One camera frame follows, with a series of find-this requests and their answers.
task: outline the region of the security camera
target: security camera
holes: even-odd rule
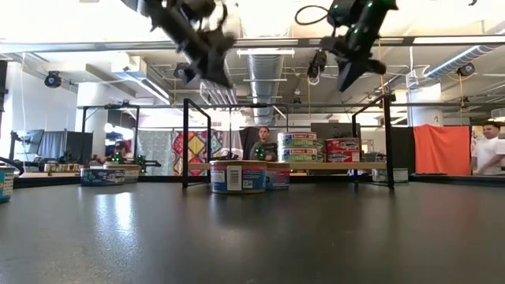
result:
[[[59,76],[59,74],[60,74],[59,71],[49,71],[46,80],[44,80],[44,84],[46,85],[46,87],[58,88],[62,86],[62,79]]]

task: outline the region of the ceiling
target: ceiling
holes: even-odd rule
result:
[[[272,21],[259,21],[258,19],[274,19],[273,21],[289,21],[290,37],[294,38],[319,38],[328,36],[331,33],[331,27],[322,21],[319,24],[310,26],[300,26],[293,21],[293,15],[296,10],[304,5],[321,5],[327,7],[331,0],[256,0],[251,5],[248,0],[239,0],[237,2],[226,1],[230,7],[230,17],[227,21],[226,30],[233,32],[239,37],[244,36],[241,32],[242,26],[249,22],[256,25],[265,24],[272,27]],[[489,33],[493,28],[501,23],[502,16],[499,15],[504,7],[503,0],[480,0],[474,7],[468,7],[468,3],[461,0],[397,0],[399,11],[390,12],[381,29],[382,36],[448,36],[448,35],[481,35]],[[303,12],[300,21],[312,21],[324,15],[324,11],[311,9]],[[103,38],[105,41],[114,38]],[[456,54],[470,48],[468,47],[375,47],[372,49],[375,58],[381,59],[388,65],[387,74],[383,77],[388,81],[399,73],[404,73],[406,68],[414,65],[423,66],[438,65],[446,60],[453,58]],[[97,80],[115,80],[117,79],[110,72],[110,63],[115,51],[104,52],[66,52],[66,53],[37,53],[35,57],[39,59],[38,69],[49,71],[55,66],[63,64],[86,63],[98,70],[101,76],[89,76],[86,73],[69,72],[63,73],[67,80],[75,82],[97,81]],[[185,58],[177,54],[174,50],[157,51],[134,51],[128,52],[129,55],[141,56],[150,66],[151,73],[159,75],[156,82],[165,91],[172,94],[177,103],[183,98],[191,98],[196,103],[203,104],[199,96],[200,83],[191,82],[184,85],[181,81],[174,78],[174,67],[178,62],[185,62]],[[303,103],[359,103],[367,102],[367,99],[373,96],[374,89],[380,86],[380,77],[374,74],[365,74],[351,88],[340,94],[336,90],[336,77],[338,69],[335,61],[330,57],[328,66],[324,72],[326,77],[321,77],[318,85],[308,85],[305,74],[312,59],[315,50],[310,48],[295,48],[294,55],[284,56],[284,64],[280,78],[285,78],[285,82],[279,85],[279,93],[276,94],[277,102],[291,103],[296,95]],[[231,50],[226,56],[226,62],[229,66],[230,78],[234,82],[239,102],[251,103],[250,83],[244,82],[249,78],[247,70],[247,58],[239,56],[236,50]],[[491,100],[501,100],[500,94],[505,94],[505,49],[499,47],[493,52],[478,58],[473,62],[476,66],[477,74],[462,82],[462,89],[458,78],[453,75],[444,76],[440,79],[443,89],[443,100],[447,102],[457,102],[463,95],[471,97],[473,102],[488,102]],[[131,99],[152,98],[152,94],[133,82],[121,82],[122,88],[131,90]],[[404,84],[398,84],[395,89],[406,88]],[[356,109],[345,109],[352,112]],[[489,108],[472,108],[471,112],[476,117],[489,111]],[[299,114],[308,112],[337,112],[343,109],[316,109],[308,108],[295,110]],[[447,108],[447,111],[458,111],[457,108]]]

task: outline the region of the white column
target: white column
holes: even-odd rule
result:
[[[107,95],[107,86],[97,83],[81,83],[77,91],[77,106],[103,106],[108,104],[109,96]],[[82,130],[82,114],[83,110],[77,110],[76,114],[76,131]],[[87,110],[86,129],[87,133],[93,133],[93,151],[92,154],[105,155],[105,139],[106,134],[103,127],[107,123],[107,111]]]
[[[440,84],[430,87],[409,89],[409,103],[438,103],[442,95]],[[437,106],[412,106],[407,108],[409,126],[436,125],[443,126],[442,108]]]

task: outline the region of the wooden shelf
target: wooden shelf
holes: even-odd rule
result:
[[[189,164],[190,170],[210,170],[208,163]],[[291,170],[385,170],[386,163],[291,163]]]

